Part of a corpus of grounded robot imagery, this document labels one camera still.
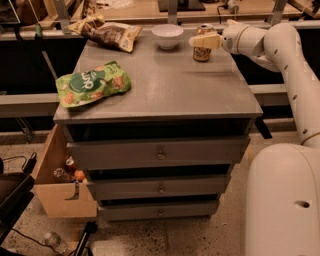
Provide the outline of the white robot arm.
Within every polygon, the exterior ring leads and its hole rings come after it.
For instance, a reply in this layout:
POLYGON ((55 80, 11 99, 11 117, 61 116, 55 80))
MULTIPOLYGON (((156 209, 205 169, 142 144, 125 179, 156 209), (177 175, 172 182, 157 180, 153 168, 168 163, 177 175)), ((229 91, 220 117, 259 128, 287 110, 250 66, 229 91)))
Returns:
POLYGON ((243 256, 320 256, 320 83, 296 27, 229 20, 220 35, 189 44, 221 47, 279 73, 292 112, 276 130, 294 138, 261 148, 251 160, 243 256))

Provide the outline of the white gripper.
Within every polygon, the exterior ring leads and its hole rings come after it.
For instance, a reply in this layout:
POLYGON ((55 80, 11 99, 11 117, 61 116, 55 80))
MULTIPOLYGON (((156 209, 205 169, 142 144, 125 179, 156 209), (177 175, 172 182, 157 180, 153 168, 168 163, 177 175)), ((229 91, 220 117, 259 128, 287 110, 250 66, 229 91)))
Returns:
POLYGON ((264 52, 263 39, 267 31, 228 19, 222 37, 216 32, 197 35, 189 39, 193 47, 218 49, 244 56, 258 56, 264 52))

